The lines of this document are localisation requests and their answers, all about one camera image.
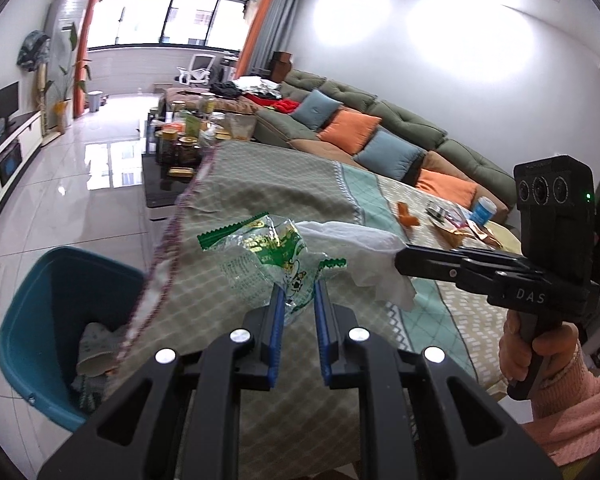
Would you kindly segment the person's right hand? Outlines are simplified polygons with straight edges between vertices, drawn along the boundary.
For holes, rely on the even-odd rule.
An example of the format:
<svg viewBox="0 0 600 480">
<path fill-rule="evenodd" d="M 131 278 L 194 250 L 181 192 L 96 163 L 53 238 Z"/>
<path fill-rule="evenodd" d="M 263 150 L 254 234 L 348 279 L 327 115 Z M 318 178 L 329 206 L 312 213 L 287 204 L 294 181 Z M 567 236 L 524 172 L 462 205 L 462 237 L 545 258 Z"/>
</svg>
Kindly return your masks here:
<svg viewBox="0 0 600 480">
<path fill-rule="evenodd" d="M 554 386 L 580 372 L 582 356 L 576 324 L 562 325 L 535 337 L 522 336 L 522 317 L 509 310 L 498 345 L 500 369 L 507 380 L 507 394 L 514 400 L 527 400 L 533 388 Z"/>
</svg>

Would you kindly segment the pink sweater forearm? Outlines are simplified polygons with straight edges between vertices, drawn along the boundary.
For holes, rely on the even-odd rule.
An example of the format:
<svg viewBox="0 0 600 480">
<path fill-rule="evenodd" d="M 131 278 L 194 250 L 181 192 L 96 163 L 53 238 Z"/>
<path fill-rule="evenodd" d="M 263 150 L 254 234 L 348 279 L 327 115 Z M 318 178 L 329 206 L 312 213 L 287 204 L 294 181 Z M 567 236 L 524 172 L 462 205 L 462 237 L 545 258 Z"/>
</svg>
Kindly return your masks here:
<svg viewBox="0 0 600 480">
<path fill-rule="evenodd" d="M 522 428 L 558 467 L 580 467 L 600 449 L 600 376 L 588 370 L 580 349 L 544 380 L 531 409 L 533 419 Z"/>
</svg>

